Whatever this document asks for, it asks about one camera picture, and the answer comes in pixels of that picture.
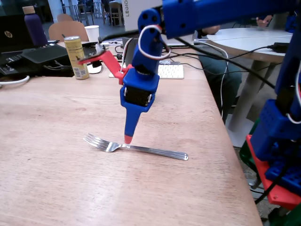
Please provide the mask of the blue gripper black motor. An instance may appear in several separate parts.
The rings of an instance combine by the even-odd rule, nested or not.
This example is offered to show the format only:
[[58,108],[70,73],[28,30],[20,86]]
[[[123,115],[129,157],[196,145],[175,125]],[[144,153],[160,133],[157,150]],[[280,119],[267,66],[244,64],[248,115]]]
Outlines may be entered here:
[[141,113],[146,113],[152,106],[160,77],[157,74],[141,74],[136,69],[129,69],[123,78],[120,89],[120,102],[126,108],[124,141],[132,142]]

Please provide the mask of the bare hand of bystander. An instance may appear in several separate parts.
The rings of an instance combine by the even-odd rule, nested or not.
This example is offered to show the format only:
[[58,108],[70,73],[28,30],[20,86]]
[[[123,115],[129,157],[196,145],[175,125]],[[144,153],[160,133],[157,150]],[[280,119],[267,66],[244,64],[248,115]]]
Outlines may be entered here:
[[261,16],[256,18],[257,25],[259,27],[266,27],[269,25],[273,18],[273,15]]

